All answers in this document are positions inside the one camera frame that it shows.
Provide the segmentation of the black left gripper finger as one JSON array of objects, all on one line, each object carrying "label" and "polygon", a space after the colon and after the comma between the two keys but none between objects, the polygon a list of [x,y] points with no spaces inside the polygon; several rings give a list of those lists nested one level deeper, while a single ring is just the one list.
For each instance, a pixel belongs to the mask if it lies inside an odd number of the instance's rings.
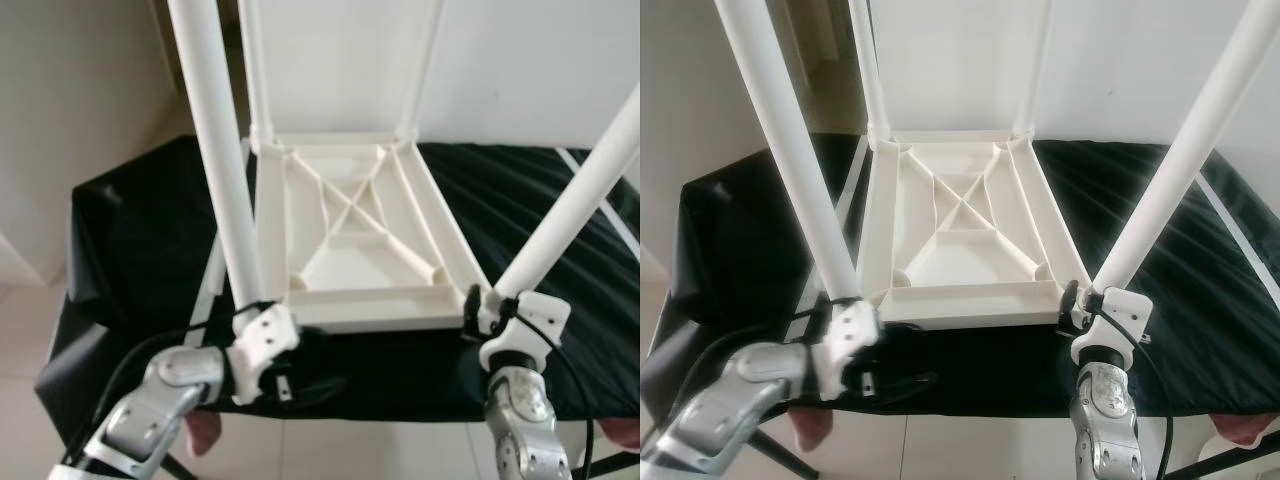
[{"label": "black left gripper finger", "polygon": [[933,388],[940,380],[934,371],[876,371],[876,396],[881,399],[908,399]]},{"label": "black left gripper finger", "polygon": [[343,376],[305,378],[288,376],[291,403],[324,403],[342,394],[348,387]]}]

